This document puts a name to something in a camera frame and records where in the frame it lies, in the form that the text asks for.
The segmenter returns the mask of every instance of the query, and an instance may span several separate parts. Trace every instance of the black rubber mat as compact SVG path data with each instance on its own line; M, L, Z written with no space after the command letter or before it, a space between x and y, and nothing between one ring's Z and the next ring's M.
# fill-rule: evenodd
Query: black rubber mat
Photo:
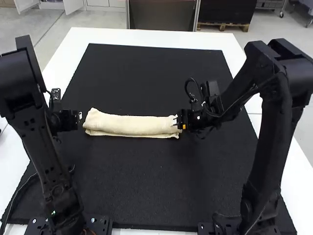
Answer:
M89 45L62 102L84 118L91 107L168 116L189 108L183 87L190 76L217 80L221 91L232 80L221 51ZM85 212L110 216L114 227L181 231L196 231L216 211L239 213L257 142L245 110L203 141L188 133L179 140L91 137L82 127L60 137L60 155L76 164ZM30 165L21 184L33 172ZM9 221L41 215L42 198L35 183ZM283 202L277 220L283 234L296 234Z

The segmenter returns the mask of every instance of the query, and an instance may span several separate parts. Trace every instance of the white cabinet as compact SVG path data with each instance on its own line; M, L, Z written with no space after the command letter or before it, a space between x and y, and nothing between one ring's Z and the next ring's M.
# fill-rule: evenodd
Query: white cabinet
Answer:
M85 0L88 11L126 11L126 0Z
M87 0L88 6L109 6L109 0Z
M63 0L63 2L42 2L41 0L14 0L18 13L39 5L40 9L64 9L71 14L76 10L98 10L125 12L126 0Z
M41 4L40 0L14 0L18 13L22 13L27 9ZM78 9L84 7L84 0L63 0L62 2L42 2L42 5L48 6L49 9L60 9L60 5L64 6L65 13L68 15Z
M109 0L110 7L123 7L125 8L125 0Z

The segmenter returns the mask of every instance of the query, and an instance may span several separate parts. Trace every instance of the wooden pallet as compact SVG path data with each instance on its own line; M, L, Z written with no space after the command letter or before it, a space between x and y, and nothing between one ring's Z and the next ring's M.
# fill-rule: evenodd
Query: wooden pallet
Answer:
M239 28L241 28L241 30L245 33L248 32L249 30L249 26L250 24L248 23L203 23L203 22L198 22L198 25L197 25L197 30L201 30L201 26L204 26L204 25L217 25L220 27L220 31L225 31L225 28L226 26L237 26Z

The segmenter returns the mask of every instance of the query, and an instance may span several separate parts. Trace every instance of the mounting plate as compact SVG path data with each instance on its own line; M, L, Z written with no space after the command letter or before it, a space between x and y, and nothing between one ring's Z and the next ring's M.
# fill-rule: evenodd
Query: mounting plate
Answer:
M112 235L113 222L108 216L84 214L84 218L86 227L93 230L97 235ZM58 231L56 234L51 234L48 220L43 217L34 217L29 220L24 235L61 235L61 232Z
M239 217L224 217L218 219L218 224L201 222L198 224L198 235L239 235L237 227L241 222ZM276 225L261 222L255 225L249 235L281 235Z

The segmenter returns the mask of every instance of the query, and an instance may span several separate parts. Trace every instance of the door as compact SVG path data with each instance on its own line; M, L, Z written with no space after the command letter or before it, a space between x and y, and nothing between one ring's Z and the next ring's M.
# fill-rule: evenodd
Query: door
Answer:
M14 0L18 13L28 10L29 8L39 4L39 0Z
M63 0L63 3L67 15L84 7L84 0Z

